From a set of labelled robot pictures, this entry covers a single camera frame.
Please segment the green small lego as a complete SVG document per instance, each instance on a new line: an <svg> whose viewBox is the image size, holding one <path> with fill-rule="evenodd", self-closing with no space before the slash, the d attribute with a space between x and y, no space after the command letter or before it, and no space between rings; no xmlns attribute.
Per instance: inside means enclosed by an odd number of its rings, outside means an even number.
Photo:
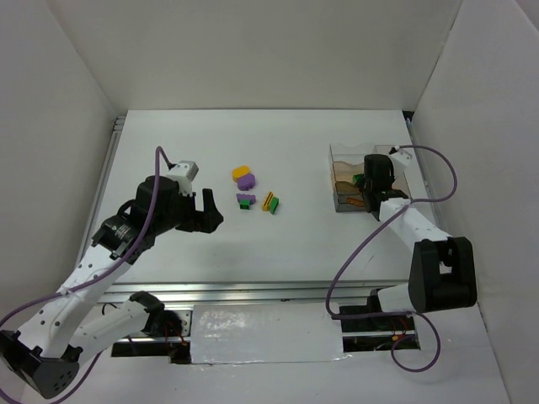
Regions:
<svg viewBox="0 0 539 404"><path fill-rule="evenodd" d="M239 207L240 207L241 210L249 210L250 209L250 203L249 203L248 200L243 199L243 200L241 200L239 202Z"/></svg>

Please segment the brown lego brick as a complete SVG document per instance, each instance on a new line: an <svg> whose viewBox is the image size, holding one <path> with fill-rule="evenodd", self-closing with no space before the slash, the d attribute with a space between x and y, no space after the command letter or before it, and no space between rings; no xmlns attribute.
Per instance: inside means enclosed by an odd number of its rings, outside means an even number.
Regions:
<svg viewBox="0 0 539 404"><path fill-rule="evenodd" d="M347 203L350 204L350 205L357 206L357 207L363 207L364 206L364 202L361 199L348 198Z"/></svg>

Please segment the purple small lego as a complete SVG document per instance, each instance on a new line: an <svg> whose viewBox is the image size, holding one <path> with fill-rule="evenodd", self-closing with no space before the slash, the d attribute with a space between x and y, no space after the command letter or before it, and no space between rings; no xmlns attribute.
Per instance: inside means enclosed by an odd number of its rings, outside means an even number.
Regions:
<svg viewBox="0 0 539 404"><path fill-rule="evenodd" d="M256 196L254 194L236 194L236 197L238 203L246 200L253 205L256 202Z"/></svg>

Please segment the yellow black striped lego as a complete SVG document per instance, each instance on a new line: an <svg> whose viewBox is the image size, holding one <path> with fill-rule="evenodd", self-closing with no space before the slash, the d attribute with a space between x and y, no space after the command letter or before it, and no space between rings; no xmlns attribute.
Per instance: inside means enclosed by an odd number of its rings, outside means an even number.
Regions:
<svg viewBox="0 0 539 404"><path fill-rule="evenodd" d="M273 192L269 191L264 197L264 201L262 203L262 211L268 211L270 209L270 204L273 198L274 198Z"/></svg>

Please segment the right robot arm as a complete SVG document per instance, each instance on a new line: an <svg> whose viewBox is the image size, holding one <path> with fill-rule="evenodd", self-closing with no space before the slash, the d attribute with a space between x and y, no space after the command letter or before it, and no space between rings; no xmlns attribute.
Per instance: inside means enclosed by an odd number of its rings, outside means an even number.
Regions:
<svg viewBox="0 0 539 404"><path fill-rule="evenodd" d="M429 313L474 306L478 292L471 242L452 237L428 220L393 183L411 156L369 154L359 188L365 209L411 252L408 281L375 291L379 311Z"/></svg>

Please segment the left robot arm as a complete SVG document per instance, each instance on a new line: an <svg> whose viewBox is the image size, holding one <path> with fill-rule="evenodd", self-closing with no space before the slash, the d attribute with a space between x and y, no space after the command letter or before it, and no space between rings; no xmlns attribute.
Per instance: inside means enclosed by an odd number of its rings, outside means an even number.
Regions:
<svg viewBox="0 0 539 404"><path fill-rule="evenodd" d="M2 361L43 398L53 399L74 381L84 362L117 339L132 332L163 332L164 305L145 291L94 322L83 320L158 236L217 229L223 216L211 189L203 189L202 200L197 210L195 195L182 192L177 179L146 178L135 197L102 223L59 290L25 304L24 309L38 306L38 312L18 329L1 331Z"/></svg>

